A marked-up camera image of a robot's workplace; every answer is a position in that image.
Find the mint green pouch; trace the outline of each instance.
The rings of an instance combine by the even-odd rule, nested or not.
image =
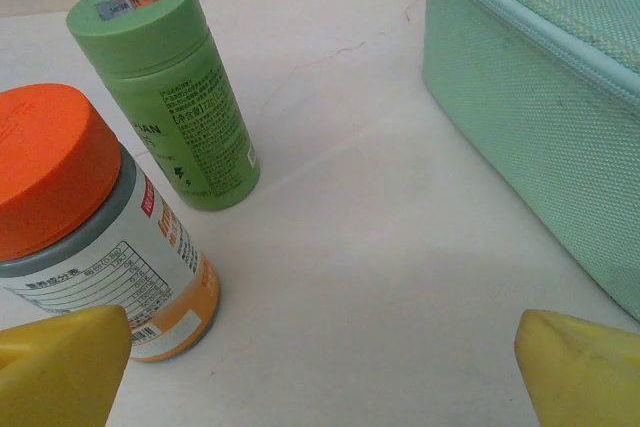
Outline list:
[[[424,79],[640,320],[640,0],[427,0]]]

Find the green bottle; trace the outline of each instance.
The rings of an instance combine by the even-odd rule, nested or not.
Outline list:
[[[81,0],[67,27],[185,203],[251,192],[260,168],[198,0]]]

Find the white table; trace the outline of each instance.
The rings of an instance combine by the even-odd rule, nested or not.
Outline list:
[[[219,213],[171,191],[64,14],[0,20],[0,88],[85,92],[222,279],[211,332],[130,363],[109,425],[534,427],[524,309],[637,330],[427,93],[425,0],[202,1],[263,167]]]

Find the orange bottle cap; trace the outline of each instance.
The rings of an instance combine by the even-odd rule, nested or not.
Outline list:
[[[78,90],[38,84],[0,93],[0,261],[71,233],[119,172],[118,140]]]

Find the bottle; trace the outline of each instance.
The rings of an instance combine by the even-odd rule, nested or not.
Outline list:
[[[0,285],[54,315],[122,306],[136,360],[207,332],[213,266],[82,93],[0,93],[0,171]]]
[[[256,154],[198,0],[81,0],[67,26],[185,203],[251,192]]]

